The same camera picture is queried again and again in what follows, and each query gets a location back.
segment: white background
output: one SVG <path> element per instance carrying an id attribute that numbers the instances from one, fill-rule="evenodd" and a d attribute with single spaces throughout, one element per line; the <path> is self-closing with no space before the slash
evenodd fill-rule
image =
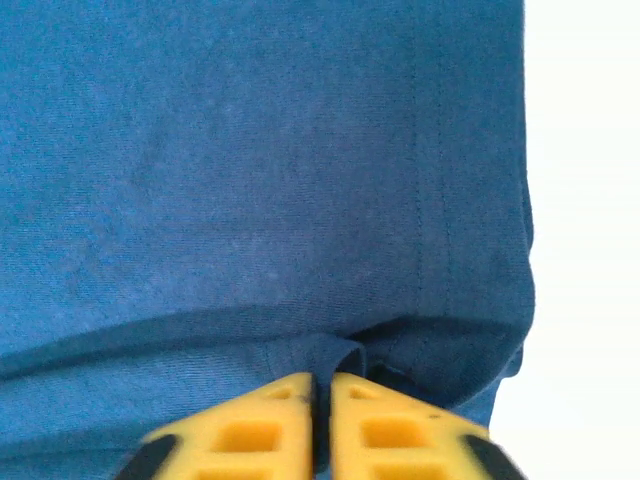
<path id="1" fill-rule="evenodd" d="M 640 4 L 526 4 L 537 313 L 492 435 L 531 480 L 640 480 Z"/>

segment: rectangular hole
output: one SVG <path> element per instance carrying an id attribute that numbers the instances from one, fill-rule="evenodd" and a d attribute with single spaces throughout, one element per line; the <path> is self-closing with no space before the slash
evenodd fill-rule
<path id="1" fill-rule="evenodd" d="M 404 418 L 376 418 L 362 423 L 362 435 L 367 448 L 427 447 L 420 426 Z"/>
<path id="2" fill-rule="evenodd" d="M 195 480 L 269 480 L 265 470 L 210 470 L 200 472 Z"/>
<path id="3" fill-rule="evenodd" d="M 453 480 L 440 465 L 378 465 L 376 480 Z"/>
<path id="4" fill-rule="evenodd" d="M 225 427 L 212 446 L 214 452 L 273 452 L 280 448 L 282 427 L 277 423 L 235 422 Z"/>

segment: yellow plastic object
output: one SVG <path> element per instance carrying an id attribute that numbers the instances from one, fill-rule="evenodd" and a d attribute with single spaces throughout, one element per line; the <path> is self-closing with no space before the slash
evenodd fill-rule
<path id="1" fill-rule="evenodd" d="M 313 393 L 298 373 L 160 428 L 115 480 L 311 480 Z M 330 448 L 333 480 L 525 480 L 483 427 L 346 373 Z"/>
<path id="2" fill-rule="evenodd" d="M 309 480 L 311 395 L 298 373 L 162 427 L 116 480 Z"/>
<path id="3" fill-rule="evenodd" d="M 481 426 L 347 373 L 334 377 L 331 397 L 333 480 L 494 478 L 461 441 L 488 440 Z"/>

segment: black plastic edge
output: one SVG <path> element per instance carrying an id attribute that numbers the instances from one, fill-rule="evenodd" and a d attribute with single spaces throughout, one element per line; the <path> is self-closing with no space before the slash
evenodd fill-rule
<path id="1" fill-rule="evenodd" d="M 495 443 L 476 435 L 464 435 L 462 441 L 492 480 L 527 480 Z"/>
<path id="2" fill-rule="evenodd" d="M 165 435 L 144 444 L 114 480 L 153 480 L 179 443 L 178 436 Z"/>

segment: blue t-shirt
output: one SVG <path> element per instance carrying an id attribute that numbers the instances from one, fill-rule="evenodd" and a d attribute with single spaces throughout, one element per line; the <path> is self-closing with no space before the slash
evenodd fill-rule
<path id="1" fill-rule="evenodd" d="M 520 0 L 0 5 L 0 478 L 292 372 L 487 424 L 531 325 Z"/>

